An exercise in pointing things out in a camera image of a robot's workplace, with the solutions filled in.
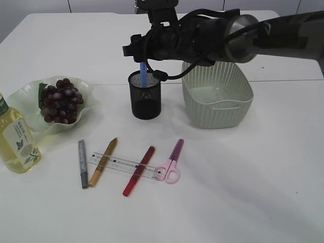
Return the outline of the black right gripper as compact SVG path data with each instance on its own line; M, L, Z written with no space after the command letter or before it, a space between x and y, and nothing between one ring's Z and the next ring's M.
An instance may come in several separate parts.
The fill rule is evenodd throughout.
M133 57L134 62L141 63L145 61L144 48L146 47L146 58L154 60L153 52L149 49L148 45L145 45L147 39L151 39L152 30L148 31L146 35L141 34L132 35L131 43L127 46L123 46L124 57Z

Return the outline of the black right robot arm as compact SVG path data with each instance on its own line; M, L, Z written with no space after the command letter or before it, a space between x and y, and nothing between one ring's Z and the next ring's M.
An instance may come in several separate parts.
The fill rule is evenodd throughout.
M259 21L238 9L199 9L133 35L123 53L137 63L185 61L187 71L217 61L247 63L257 55L311 59L323 66L323 11Z

